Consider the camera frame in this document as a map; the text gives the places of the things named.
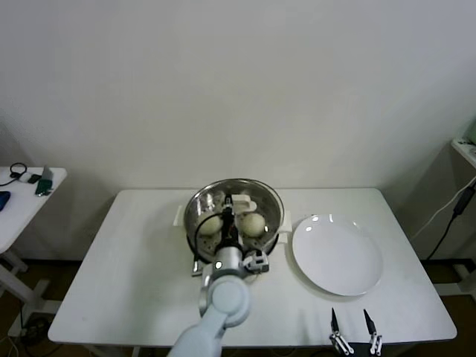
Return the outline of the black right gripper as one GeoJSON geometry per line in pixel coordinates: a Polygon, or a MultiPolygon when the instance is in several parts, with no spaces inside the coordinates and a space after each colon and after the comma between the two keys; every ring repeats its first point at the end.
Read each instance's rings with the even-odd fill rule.
{"type": "Polygon", "coordinates": [[[382,353],[383,338],[377,333],[376,325],[366,309],[364,309],[364,319],[367,331],[370,335],[369,344],[349,344],[341,334],[335,310],[332,309],[331,334],[329,339],[337,354],[349,354],[352,357],[375,357],[382,353]]]}

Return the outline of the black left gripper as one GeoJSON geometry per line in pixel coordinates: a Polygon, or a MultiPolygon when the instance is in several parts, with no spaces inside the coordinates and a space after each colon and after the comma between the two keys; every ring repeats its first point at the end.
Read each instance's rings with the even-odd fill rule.
{"type": "Polygon", "coordinates": [[[220,248],[235,247],[241,248],[239,243],[239,233],[235,225],[235,218],[242,214],[242,208],[233,208],[233,198],[231,194],[226,194],[222,204],[222,228],[220,248]]]}

